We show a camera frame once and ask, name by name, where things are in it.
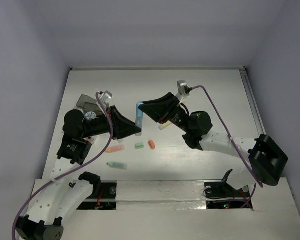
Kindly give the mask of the yellow pencil-shaped highlighter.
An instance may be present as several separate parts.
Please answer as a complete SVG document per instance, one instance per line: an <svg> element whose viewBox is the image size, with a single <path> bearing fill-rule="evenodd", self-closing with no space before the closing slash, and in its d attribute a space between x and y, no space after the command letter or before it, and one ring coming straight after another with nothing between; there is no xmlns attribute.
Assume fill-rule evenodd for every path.
<svg viewBox="0 0 300 240"><path fill-rule="evenodd" d="M165 128L169 127L172 123L170 121L167 121L166 123L164 124L161 124L158 128L162 131L164 130Z"/></svg>

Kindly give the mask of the blue pencil-shaped highlighter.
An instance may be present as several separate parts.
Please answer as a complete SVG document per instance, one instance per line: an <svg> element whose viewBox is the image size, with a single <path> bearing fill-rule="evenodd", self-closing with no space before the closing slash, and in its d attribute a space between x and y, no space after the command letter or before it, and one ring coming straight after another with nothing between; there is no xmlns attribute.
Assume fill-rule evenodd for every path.
<svg viewBox="0 0 300 240"><path fill-rule="evenodd" d="M144 113L140 109L137 110L137 106L136 106L135 125L141 130L143 127L143 115Z"/></svg>

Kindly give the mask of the blue cap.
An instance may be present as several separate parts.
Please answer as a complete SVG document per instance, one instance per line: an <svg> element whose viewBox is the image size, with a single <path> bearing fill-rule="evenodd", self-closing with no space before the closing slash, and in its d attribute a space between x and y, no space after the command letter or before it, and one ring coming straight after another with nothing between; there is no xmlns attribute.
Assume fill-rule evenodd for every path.
<svg viewBox="0 0 300 240"><path fill-rule="evenodd" d="M137 104L136 104L136 109L137 110L140 110L140 106L142 106L144 103L143 102L138 102Z"/></svg>

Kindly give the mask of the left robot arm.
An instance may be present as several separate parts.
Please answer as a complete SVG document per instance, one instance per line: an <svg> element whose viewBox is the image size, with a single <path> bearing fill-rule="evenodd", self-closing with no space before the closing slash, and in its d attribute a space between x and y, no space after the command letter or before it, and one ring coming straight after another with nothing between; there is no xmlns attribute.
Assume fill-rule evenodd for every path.
<svg viewBox="0 0 300 240"><path fill-rule="evenodd" d="M134 122L122 116L115 106L102 109L93 103L76 106L64 117L63 138L57 152L47 186L35 204L20 216L15 229L24 240L59 240L64 233L64 224L81 203L88 197L100 194L100 176L84 172L78 179L73 175L58 177L83 166L98 135L112 133L111 139L124 139L139 134L142 130Z"/></svg>

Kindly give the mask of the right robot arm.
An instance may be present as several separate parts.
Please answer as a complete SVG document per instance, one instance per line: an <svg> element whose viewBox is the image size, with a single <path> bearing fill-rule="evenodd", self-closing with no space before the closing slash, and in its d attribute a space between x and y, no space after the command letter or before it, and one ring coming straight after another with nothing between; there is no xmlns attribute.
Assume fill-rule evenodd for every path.
<svg viewBox="0 0 300 240"><path fill-rule="evenodd" d="M232 196L238 189L259 184L277 186L288 162L288 156L266 134L258 138L232 137L229 132L213 131L210 115L205 111L188 114L182 107L188 94L171 92L165 96L139 103L138 109L159 124L171 122L185 132L182 136L191 149L210 151L236 157L243 167L231 169L226 180L220 183L225 196Z"/></svg>

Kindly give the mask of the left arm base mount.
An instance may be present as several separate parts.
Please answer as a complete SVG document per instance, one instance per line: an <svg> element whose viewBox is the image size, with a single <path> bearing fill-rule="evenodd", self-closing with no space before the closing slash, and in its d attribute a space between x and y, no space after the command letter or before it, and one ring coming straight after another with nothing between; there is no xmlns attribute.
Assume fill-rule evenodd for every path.
<svg viewBox="0 0 300 240"><path fill-rule="evenodd" d="M102 182L99 193L94 193L77 210L109 211L117 209L117 182Z"/></svg>

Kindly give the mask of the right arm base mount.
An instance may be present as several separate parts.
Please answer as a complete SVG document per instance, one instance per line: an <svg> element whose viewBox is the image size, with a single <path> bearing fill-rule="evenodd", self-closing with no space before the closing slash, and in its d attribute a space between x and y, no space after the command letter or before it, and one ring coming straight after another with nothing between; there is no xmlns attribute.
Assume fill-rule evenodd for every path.
<svg viewBox="0 0 300 240"><path fill-rule="evenodd" d="M204 183L202 195L206 199L208 210L253 209L249 190L244 193L242 188L236 190L228 184L232 171L228 170L220 181Z"/></svg>

